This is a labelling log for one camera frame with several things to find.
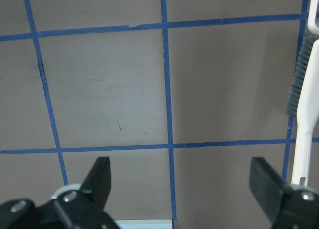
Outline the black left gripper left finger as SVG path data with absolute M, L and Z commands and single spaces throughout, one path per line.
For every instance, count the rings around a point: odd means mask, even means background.
M 37 207 L 27 198 L 6 201 L 0 206 L 2 229 L 117 229 L 104 211 L 111 190 L 109 157 L 98 157 L 80 185 L 58 189 Z

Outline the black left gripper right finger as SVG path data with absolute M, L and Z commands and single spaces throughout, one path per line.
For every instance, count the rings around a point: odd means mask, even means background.
M 252 157 L 249 189 L 273 229 L 317 229 L 319 195 L 306 186 L 290 184 L 263 158 Z

